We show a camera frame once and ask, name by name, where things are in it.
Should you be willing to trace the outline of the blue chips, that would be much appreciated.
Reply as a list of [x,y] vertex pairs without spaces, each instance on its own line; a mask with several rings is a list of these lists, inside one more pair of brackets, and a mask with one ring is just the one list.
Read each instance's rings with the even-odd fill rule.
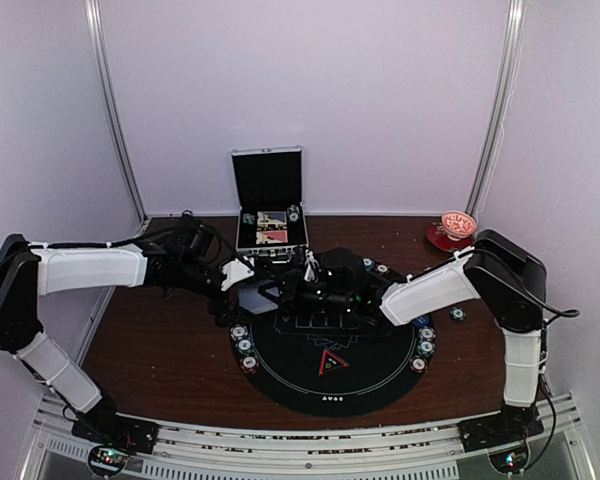
[[242,324],[236,324],[230,328],[230,337],[236,342],[246,338],[249,335],[249,328]]
[[433,342],[436,338],[436,332],[434,328],[425,326],[418,329],[418,337],[420,341],[426,340]]

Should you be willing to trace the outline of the green chips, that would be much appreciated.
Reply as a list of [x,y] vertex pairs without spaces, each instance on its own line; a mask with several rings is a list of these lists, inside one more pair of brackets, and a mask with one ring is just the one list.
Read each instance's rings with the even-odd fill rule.
[[375,261],[371,258],[365,257],[363,259],[363,265],[367,271],[373,271],[375,269]]
[[254,352],[253,340],[249,337],[244,337],[236,341],[235,347],[241,355],[249,356]]
[[416,351],[419,356],[430,358],[436,351],[435,342],[433,340],[421,339],[416,346]]

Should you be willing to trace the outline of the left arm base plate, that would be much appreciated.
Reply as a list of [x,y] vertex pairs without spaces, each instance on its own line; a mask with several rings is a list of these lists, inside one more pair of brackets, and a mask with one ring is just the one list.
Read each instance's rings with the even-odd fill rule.
[[71,434],[75,437],[111,445],[131,454],[151,454],[158,433],[157,423],[129,417],[116,417],[109,430],[98,431],[82,420],[76,420],[71,429]]

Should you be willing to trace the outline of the blue small blind button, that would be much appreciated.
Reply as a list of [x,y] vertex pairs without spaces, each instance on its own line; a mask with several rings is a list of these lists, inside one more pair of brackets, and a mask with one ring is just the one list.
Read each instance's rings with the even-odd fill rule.
[[430,324],[431,317],[429,315],[422,315],[413,320],[416,327],[422,328]]

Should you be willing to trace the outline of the orange chips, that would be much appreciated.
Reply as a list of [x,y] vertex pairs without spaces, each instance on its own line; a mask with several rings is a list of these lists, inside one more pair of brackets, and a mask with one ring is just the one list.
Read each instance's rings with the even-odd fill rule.
[[239,361],[242,372],[246,375],[252,375],[259,369],[259,361],[256,356],[247,355],[243,356]]
[[414,355],[409,360],[409,366],[413,372],[423,374],[428,370],[428,361],[424,357]]
[[388,273],[389,268],[384,264],[378,264],[375,268],[376,272],[381,275],[385,275]]

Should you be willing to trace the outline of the blue patterned card deck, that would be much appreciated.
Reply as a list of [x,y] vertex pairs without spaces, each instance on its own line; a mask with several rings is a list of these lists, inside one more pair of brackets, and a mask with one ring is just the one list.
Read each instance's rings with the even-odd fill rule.
[[242,288],[238,291],[239,306],[253,315],[275,311],[278,305],[261,295],[257,287]]

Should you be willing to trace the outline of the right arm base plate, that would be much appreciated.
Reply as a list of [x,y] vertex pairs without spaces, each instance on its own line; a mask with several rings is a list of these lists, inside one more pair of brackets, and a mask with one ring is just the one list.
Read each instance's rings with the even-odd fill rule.
[[536,411],[501,410],[496,414],[463,420],[457,425],[465,452],[522,442],[544,432]]

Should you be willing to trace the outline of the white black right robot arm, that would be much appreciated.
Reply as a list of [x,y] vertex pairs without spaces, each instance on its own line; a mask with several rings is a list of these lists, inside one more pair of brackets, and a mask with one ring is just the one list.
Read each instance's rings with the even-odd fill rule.
[[432,315],[479,301],[505,341],[498,413],[472,421],[473,436],[510,442],[538,432],[536,396],[546,357],[546,270],[492,230],[430,270],[401,276],[345,248],[321,253],[264,285],[274,309],[251,327],[253,383],[293,411],[344,418],[381,410],[412,391],[436,351]]

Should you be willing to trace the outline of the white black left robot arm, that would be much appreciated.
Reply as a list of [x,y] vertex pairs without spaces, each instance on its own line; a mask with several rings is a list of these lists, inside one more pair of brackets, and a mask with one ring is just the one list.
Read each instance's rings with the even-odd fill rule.
[[0,351],[23,364],[54,391],[103,444],[117,442],[124,424],[114,400],[57,342],[41,314],[76,313],[86,299],[115,288],[187,290],[207,297],[222,318],[230,290],[256,274],[255,262],[236,250],[214,265],[213,242],[228,241],[190,215],[174,224],[113,242],[29,241],[11,234],[0,248]]

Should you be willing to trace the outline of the green blue chip stack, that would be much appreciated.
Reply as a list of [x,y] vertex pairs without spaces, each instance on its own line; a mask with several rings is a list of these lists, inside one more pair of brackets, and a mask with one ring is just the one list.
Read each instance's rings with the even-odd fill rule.
[[450,318],[455,322],[464,322],[467,318],[466,312],[459,306],[454,306],[449,312]]

